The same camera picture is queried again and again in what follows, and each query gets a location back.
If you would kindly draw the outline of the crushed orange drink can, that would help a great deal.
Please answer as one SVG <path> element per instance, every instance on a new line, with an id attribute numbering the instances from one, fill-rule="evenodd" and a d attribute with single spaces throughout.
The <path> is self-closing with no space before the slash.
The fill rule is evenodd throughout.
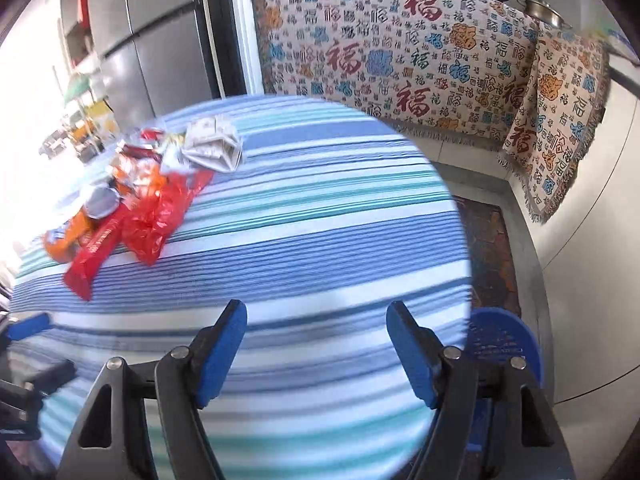
<path id="1" fill-rule="evenodd" d="M 121 201 L 116 188 L 106 184 L 94 186 L 68 220 L 43 234 L 44 251 L 58 263 L 71 262 Z"/>

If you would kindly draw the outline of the red snack wrapper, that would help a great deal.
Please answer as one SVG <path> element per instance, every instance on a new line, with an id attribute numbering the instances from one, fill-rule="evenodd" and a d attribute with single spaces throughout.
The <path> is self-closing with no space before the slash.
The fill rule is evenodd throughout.
<path id="1" fill-rule="evenodd" d="M 90 301 L 92 283 L 102 264 L 122 240 L 122 226 L 129 208 L 120 204 L 92 234 L 89 243 L 81 248 L 63 276 L 65 285 L 80 299 Z"/>

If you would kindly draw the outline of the red plastic bag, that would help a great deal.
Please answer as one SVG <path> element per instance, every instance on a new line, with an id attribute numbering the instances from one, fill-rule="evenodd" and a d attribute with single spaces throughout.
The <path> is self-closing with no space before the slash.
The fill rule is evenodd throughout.
<path id="1" fill-rule="evenodd" d="M 122 242 L 140 262 L 147 266 L 157 262 L 168 238 L 183 224 L 194 198 L 213 176 L 207 169 L 168 174 L 159 190 L 132 207 L 122 224 Z"/>

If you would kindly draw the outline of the orange white snack wrapper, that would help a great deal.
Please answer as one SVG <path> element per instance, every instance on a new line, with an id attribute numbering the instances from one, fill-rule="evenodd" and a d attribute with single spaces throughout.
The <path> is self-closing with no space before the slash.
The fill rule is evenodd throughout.
<path id="1" fill-rule="evenodd" d="M 167 181 L 160 173 L 160 164 L 156 160 L 137 159 L 123 154 L 117 154 L 112 159 L 111 174 L 121 196 L 155 196 Z"/>

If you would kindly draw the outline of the red shiny snack bag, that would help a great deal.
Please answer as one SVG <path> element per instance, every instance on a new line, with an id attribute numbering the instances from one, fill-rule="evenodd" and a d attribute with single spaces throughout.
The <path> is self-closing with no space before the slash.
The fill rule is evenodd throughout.
<path id="1" fill-rule="evenodd" d="M 119 148 L 119 153 L 133 159 L 152 159 L 161 162 L 162 144 L 167 134 L 157 128 L 144 128 L 137 131 Z"/>

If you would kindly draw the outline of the white green milk carton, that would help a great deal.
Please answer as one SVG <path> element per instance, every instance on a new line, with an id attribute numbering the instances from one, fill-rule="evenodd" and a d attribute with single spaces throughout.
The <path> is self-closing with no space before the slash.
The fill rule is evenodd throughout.
<path id="1" fill-rule="evenodd" d="M 242 162 L 243 141 L 227 116 L 208 116 L 188 125 L 181 153 L 195 165 L 231 174 Z"/>

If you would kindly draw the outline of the white kitchen counter cabinet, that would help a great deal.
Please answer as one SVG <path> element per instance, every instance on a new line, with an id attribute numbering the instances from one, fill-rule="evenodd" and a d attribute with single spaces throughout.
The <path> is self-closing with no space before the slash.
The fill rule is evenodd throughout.
<path id="1" fill-rule="evenodd" d="M 554 412 L 578 478 L 600 479 L 639 420 L 639 69 L 611 91 L 556 214 L 525 222 L 548 297 Z"/>

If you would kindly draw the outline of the blue plastic stool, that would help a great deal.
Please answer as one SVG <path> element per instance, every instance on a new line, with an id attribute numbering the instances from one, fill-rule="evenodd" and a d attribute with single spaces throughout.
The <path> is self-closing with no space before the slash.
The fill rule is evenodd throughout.
<path id="1" fill-rule="evenodd" d="M 542 397 L 546 397 L 544 386 L 544 360 L 538 341 L 532 330 L 515 314 L 498 307 L 481 307 L 471 312 L 465 352 L 477 360 L 508 364 L 518 356 L 527 363 L 535 376 Z M 486 450 L 489 436 L 491 404 L 488 400 L 477 400 L 474 406 L 469 442 L 470 452 Z"/>

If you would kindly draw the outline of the patterned floor mat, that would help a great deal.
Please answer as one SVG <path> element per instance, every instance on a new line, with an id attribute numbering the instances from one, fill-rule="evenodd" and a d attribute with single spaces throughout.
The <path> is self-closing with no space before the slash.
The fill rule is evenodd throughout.
<path id="1" fill-rule="evenodd" d="M 518 283 L 501 208 L 461 196 L 454 201 L 469 248 L 472 308 L 501 308 L 519 318 Z"/>

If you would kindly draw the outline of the blue green striped tablecloth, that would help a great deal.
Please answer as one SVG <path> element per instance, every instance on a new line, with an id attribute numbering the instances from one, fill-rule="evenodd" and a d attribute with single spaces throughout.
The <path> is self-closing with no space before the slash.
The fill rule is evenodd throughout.
<path id="1" fill-rule="evenodd" d="M 243 141 L 232 174 L 196 196 L 162 255 L 123 249 L 84 301 L 33 240 L 10 307 L 50 330 L 17 344 L 18 376 L 70 359 L 77 378 L 44 404 L 41 445 L 59 460 L 104 362 L 155 360 L 191 341 L 232 299 L 247 332 L 202 414 L 230 479 L 389 479 L 432 414 L 413 394 L 385 327 L 402 301 L 461 344 L 471 267 L 457 206 L 421 151 L 377 119 L 297 96 L 238 96 L 168 115 L 180 131 L 222 115 Z"/>

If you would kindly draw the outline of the storage shelf rack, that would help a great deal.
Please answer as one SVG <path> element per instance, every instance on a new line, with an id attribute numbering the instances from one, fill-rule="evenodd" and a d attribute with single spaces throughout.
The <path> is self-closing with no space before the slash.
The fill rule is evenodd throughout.
<path id="1" fill-rule="evenodd" d="M 91 30 L 73 24 L 68 32 L 58 20 L 65 70 L 53 67 L 62 96 L 62 118 L 40 144 L 39 155 L 55 159 L 70 153 L 88 164 L 120 136 L 114 112 L 106 95 L 101 60 L 94 50 Z"/>

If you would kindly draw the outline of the grey refrigerator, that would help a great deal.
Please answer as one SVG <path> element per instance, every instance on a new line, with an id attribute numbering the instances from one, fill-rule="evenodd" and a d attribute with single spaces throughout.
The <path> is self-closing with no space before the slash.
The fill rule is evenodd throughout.
<path id="1" fill-rule="evenodd" d="M 70 62 L 98 59 L 122 128 L 218 98 L 205 0 L 61 0 Z"/>

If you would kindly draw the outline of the patterned fu character cloth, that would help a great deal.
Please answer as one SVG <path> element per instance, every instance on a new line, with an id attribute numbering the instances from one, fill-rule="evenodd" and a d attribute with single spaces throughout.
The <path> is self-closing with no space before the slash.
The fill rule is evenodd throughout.
<path id="1" fill-rule="evenodd" d="M 548 221 L 573 185 L 610 90 L 600 40 L 496 0 L 252 0 L 269 93 L 495 148 Z"/>

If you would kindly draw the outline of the steel pot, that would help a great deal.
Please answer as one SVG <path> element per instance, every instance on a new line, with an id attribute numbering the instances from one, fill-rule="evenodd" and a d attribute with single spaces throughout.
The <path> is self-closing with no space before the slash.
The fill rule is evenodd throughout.
<path id="1" fill-rule="evenodd" d="M 573 26 L 564 20 L 546 0 L 516 0 L 523 12 L 541 23 L 558 29 L 572 29 Z"/>

